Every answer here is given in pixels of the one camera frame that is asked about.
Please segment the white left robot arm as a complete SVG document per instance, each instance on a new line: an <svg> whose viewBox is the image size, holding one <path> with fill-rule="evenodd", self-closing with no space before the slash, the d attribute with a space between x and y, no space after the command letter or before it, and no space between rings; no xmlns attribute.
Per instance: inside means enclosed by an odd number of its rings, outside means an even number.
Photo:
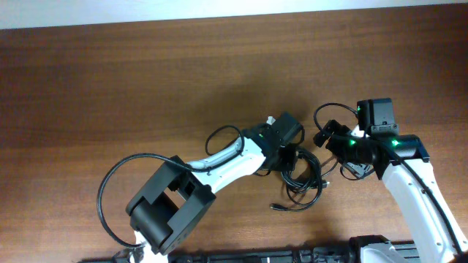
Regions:
<svg viewBox="0 0 468 263"><path fill-rule="evenodd" d="M225 149L198 161L173 156L129 201L126 212L137 242L132 262L166 262L200 222L216 193L260 169L274 169L303 126L289 113L240 131Z"/></svg>

